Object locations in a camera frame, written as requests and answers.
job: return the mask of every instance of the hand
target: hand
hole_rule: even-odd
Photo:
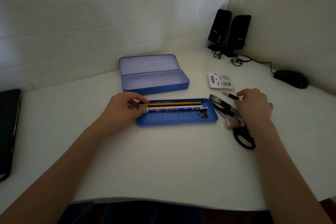
[[[95,121],[95,124],[98,125],[99,130],[104,135],[111,134],[123,128],[137,117],[147,113],[146,110],[133,110],[133,107],[138,106],[138,103],[134,99],[149,103],[148,99],[134,92],[122,92],[111,97],[105,110]]]
[[[269,103],[267,96],[258,89],[244,89],[236,94],[243,96],[243,101],[236,100],[238,111],[248,124],[259,124],[271,120],[273,104]]]

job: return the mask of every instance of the computer mouse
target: computer mouse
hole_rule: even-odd
[[[305,89],[309,85],[308,78],[296,71],[277,70],[274,72],[274,78],[279,79],[299,89]]]

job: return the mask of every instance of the person's left arm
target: person's left arm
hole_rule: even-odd
[[[113,96],[101,116],[0,215],[0,223],[57,223],[103,140],[144,114],[132,110],[134,99],[149,102],[133,92]]]

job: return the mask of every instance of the blue tray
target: blue tray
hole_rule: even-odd
[[[123,91],[147,95],[189,87],[175,55],[126,57],[119,63]]]
[[[154,101],[192,101],[194,99],[168,99],[168,100],[151,100]],[[175,124],[193,124],[193,123],[212,123],[218,120],[217,113],[212,107],[209,99],[201,98],[202,105],[208,107],[203,111],[175,111],[175,112],[149,112],[139,118],[136,122],[139,126],[162,126]]]

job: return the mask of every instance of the black scissors handle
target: black scissors handle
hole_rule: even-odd
[[[249,150],[253,150],[255,148],[254,139],[253,139],[253,137],[250,136],[246,127],[244,127],[244,128],[234,128],[233,129],[233,135],[234,135],[236,141],[241,146],[243,146],[244,148],[249,149]],[[246,139],[246,141],[248,141],[250,144],[252,144],[252,146],[248,146],[248,145],[242,143],[242,141],[239,140],[238,136],[244,137]]]

